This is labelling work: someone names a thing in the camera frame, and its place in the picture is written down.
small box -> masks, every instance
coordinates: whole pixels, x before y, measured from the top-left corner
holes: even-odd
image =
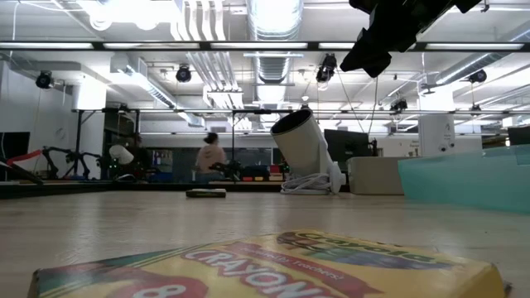
[[[501,298],[487,262],[298,230],[33,275],[30,298]]]

